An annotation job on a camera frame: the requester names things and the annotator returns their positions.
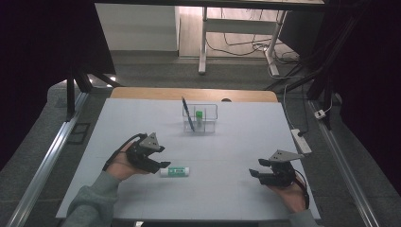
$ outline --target pen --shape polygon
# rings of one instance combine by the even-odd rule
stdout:
[[[185,109],[186,115],[188,116],[188,122],[189,122],[189,125],[191,126],[192,131],[195,131],[194,125],[192,124],[191,116],[189,115],[188,106],[186,106],[185,98],[183,98],[183,108]]]

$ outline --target white tabletop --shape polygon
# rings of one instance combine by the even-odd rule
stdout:
[[[281,103],[198,102],[218,105],[214,133],[183,131],[181,101],[110,98],[106,101],[57,218],[65,218],[71,200],[92,184],[106,160],[137,133],[156,132],[166,149],[150,156],[170,166],[188,166],[184,178],[159,173],[135,175],[118,189],[114,217],[136,220],[277,220],[287,219],[280,198],[253,178],[249,168],[278,149],[296,152]],[[299,160],[295,169],[304,173]],[[320,218],[309,190],[310,210]]]

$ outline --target gray carpet floor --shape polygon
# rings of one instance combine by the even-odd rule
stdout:
[[[116,80],[125,86],[136,87],[183,87],[216,88],[237,90],[263,90],[272,84],[267,65],[263,61],[213,61],[206,68],[206,75],[198,75],[198,65],[190,60],[141,61],[119,64],[115,61]],[[291,65],[280,65],[284,75]],[[299,78],[288,80],[277,87],[284,88]],[[104,101],[112,88],[94,79],[97,86],[88,96],[78,123],[69,136],[47,183],[33,207],[25,226],[60,226],[55,219],[58,207],[74,176],[80,157],[85,151],[92,130],[101,112]],[[365,226],[356,204],[339,172],[339,168],[327,146],[318,122],[307,105],[305,91],[310,84],[299,87],[284,95],[278,94],[279,101],[287,108],[291,124],[307,131],[305,139],[313,154],[303,159],[303,165],[311,190],[326,227]],[[369,203],[373,206],[380,226],[401,226],[401,199],[386,179],[369,152],[356,137],[342,124],[340,102],[333,99],[331,109],[332,132],[336,135],[347,161],[357,176]],[[15,152],[8,165],[0,173],[0,226],[9,221],[19,200],[24,195],[36,169],[42,162],[53,139],[66,116],[65,84],[60,83],[49,89],[48,102],[31,132]],[[132,222],[116,220],[113,226],[132,226]],[[260,223],[260,226],[289,226],[286,221]]]

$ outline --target transparent organizer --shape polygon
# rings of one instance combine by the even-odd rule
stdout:
[[[216,104],[187,104],[189,118],[192,121],[193,130],[183,107],[183,131],[215,132],[218,119],[218,105]]]

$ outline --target wall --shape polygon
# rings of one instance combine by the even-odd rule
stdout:
[[[110,50],[178,50],[178,7],[96,4],[96,10]]]

